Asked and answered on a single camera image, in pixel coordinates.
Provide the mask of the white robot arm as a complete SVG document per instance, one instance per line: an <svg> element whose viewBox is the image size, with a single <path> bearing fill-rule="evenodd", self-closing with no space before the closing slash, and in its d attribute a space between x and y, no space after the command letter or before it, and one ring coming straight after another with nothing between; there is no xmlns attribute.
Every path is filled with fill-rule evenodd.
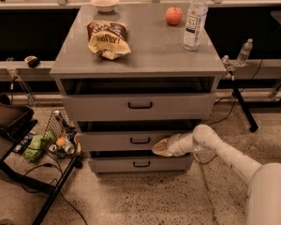
<svg viewBox="0 0 281 225"><path fill-rule="evenodd" d="M247 185L245 225L281 225L281 163L260 164L223 142L207 125L164 138L152 151L163 157L181 157L203 149L214 151Z"/></svg>

